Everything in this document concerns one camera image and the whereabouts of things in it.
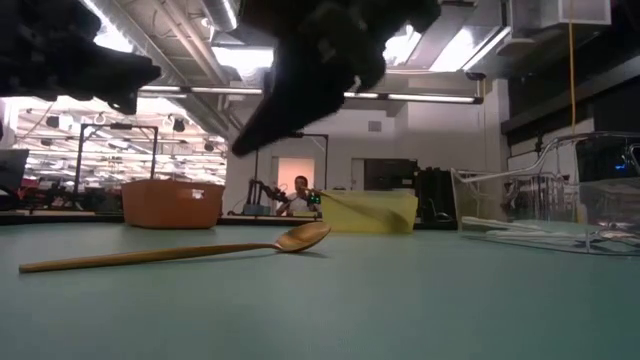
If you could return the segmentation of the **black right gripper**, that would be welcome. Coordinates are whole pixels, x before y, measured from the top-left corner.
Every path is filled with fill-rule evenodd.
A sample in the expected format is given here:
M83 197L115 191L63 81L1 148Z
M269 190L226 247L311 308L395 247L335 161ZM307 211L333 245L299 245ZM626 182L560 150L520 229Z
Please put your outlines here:
M425 32L438 0L244 0L239 20L276 39L272 87L231 151L246 156L337 112L344 92L384 77L386 42L404 26Z

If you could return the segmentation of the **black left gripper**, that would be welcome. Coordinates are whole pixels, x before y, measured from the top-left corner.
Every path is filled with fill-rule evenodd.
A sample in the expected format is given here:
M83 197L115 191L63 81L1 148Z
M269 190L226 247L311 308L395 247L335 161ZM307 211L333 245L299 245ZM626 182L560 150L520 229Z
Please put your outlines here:
M146 56L101 50L94 43L101 26L81 1L1 0L1 95L96 97L135 115L138 89L159 78L161 68ZM100 88L103 64L107 84Z

